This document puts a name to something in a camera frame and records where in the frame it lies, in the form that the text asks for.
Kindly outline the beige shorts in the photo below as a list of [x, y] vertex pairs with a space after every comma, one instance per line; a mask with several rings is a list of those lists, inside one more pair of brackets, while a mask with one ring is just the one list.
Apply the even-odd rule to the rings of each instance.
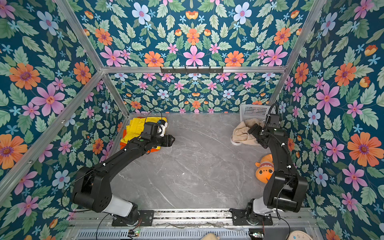
[[261, 127], [265, 125], [265, 123], [262, 120], [259, 119], [251, 119], [247, 120], [245, 122], [241, 122], [232, 133], [232, 136], [234, 136], [235, 141], [241, 141], [242, 145], [250, 145], [250, 146], [260, 146], [260, 144], [257, 142], [257, 140], [248, 134], [248, 130], [254, 125], [258, 124]]

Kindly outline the yellow shorts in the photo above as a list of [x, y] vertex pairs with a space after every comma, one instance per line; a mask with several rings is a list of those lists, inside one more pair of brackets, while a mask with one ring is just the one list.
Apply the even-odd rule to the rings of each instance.
[[133, 138], [138, 138], [144, 130], [145, 123], [165, 123], [165, 128], [168, 126], [168, 120], [162, 117], [148, 117], [148, 118], [133, 118], [130, 120], [126, 129], [123, 131], [123, 138], [120, 142], [120, 149], [127, 145]]

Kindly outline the orange shorts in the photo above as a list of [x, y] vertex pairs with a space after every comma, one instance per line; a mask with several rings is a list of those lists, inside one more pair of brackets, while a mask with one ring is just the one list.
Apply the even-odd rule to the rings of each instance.
[[127, 145], [125, 146], [125, 147], [123, 147], [123, 149], [122, 149], [122, 151], [130, 151], [130, 150], [132, 150], [132, 149], [140, 149], [141, 147], [140, 146], [138, 146], [138, 145], [140, 145], [140, 144], [146, 144], [145, 142], [144, 142], [144, 138], [142, 138], [142, 139], [140, 139], [140, 137], [141, 137], [141, 135], [138, 137], [138, 138], [133, 138], [132, 140], [130, 140], [128, 143], [127, 143]]

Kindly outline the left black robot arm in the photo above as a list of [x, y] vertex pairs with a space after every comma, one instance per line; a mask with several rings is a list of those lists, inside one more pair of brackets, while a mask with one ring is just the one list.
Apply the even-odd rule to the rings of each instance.
[[167, 126], [165, 120], [146, 122], [142, 133], [129, 140], [123, 149], [91, 168], [82, 167], [78, 170], [71, 201], [96, 213], [104, 212], [120, 217], [131, 215], [135, 204], [114, 196], [111, 181], [128, 164], [152, 149], [171, 147], [175, 138], [165, 134]]

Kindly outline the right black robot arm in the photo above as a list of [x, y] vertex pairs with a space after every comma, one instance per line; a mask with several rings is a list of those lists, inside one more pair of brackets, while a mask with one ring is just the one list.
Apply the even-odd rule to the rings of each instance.
[[246, 219], [250, 225], [264, 223], [273, 211], [276, 211], [277, 215], [279, 210], [299, 212], [308, 188], [308, 181], [300, 176], [294, 167], [288, 148], [289, 136], [280, 126], [279, 114], [272, 113], [273, 108], [277, 112], [278, 105], [274, 103], [269, 108], [264, 126], [254, 124], [248, 130], [258, 144], [271, 151], [274, 165], [272, 175], [265, 185], [263, 197], [248, 203]]

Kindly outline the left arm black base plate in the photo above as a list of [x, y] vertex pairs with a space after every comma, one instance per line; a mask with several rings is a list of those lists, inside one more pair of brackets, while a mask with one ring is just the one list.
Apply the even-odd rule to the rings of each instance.
[[113, 227], [150, 227], [154, 220], [153, 210], [133, 210], [127, 217], [114, 216]]

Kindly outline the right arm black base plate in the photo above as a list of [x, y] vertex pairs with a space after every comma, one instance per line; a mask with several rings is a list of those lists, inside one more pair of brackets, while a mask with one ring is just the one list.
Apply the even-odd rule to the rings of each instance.
[[246, 209], [230, 209], [234, 226], [272, 226], [273, 220]]

